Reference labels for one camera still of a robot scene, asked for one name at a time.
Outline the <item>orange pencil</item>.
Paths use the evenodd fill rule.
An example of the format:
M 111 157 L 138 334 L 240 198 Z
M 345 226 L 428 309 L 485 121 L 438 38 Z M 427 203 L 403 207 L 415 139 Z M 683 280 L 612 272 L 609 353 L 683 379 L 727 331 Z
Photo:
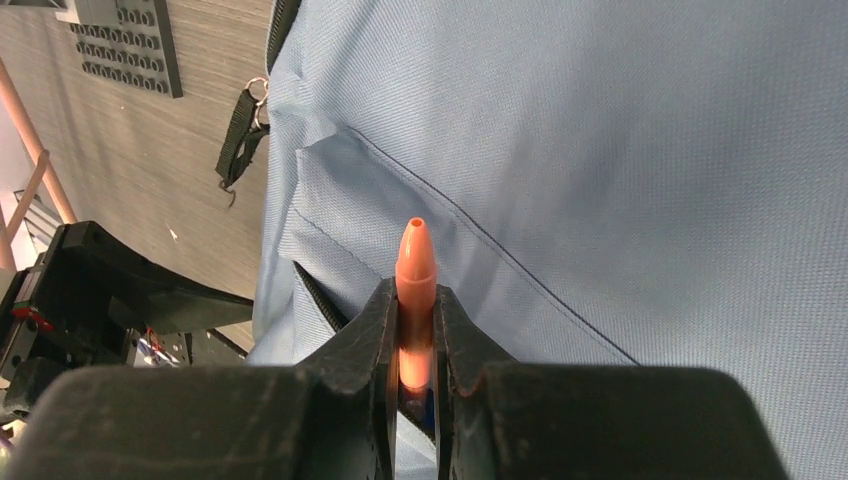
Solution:
M 436 285 L 437 264 L 428 226 L 422 218 L 413 217 L 402 235 L 395 265 L 399 377 L 410 390 L 429 383 Z

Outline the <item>blue student backpack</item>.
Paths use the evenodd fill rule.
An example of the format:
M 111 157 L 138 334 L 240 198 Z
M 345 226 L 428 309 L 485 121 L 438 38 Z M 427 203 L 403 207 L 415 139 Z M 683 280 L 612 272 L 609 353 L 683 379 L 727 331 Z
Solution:
M 705 366 L 794 479 L 847 475 L 843 1 L 304 1 L 269 56 L 253 364 L 427 223 L 524 361 Z

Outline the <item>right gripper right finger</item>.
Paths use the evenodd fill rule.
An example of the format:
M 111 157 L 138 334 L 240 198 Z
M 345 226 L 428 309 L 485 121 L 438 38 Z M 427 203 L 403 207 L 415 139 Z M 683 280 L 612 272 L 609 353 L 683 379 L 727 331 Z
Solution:
M 783 479 L 747 392 L 705 368 L 522 363 L 439 287 L 442 479 Z

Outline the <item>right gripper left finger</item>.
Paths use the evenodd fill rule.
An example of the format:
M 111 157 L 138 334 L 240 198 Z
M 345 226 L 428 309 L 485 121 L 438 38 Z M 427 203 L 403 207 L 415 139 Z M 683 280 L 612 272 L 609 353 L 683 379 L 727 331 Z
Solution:
M 40 397 L 9 479 L 390 479 L 397 300 L 291 366 L 89 367 Z

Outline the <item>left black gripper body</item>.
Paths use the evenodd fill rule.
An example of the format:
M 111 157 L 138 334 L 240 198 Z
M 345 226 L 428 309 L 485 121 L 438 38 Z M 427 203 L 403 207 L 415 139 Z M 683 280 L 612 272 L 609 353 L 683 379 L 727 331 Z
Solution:
M 65 224 L 1 303 L 1 415 L 26 418 L 60 375 L 135 364 L 150 261 L 94 221 Z

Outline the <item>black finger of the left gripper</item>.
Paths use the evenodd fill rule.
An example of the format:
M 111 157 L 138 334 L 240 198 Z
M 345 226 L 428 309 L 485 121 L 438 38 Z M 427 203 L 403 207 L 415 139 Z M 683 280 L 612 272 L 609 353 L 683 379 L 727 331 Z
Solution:
M 86 223 L 86 262 L 129 314 L 159 334 L 209 330 L 249 319 L 253 301 L 162 267 L 93 221 Z

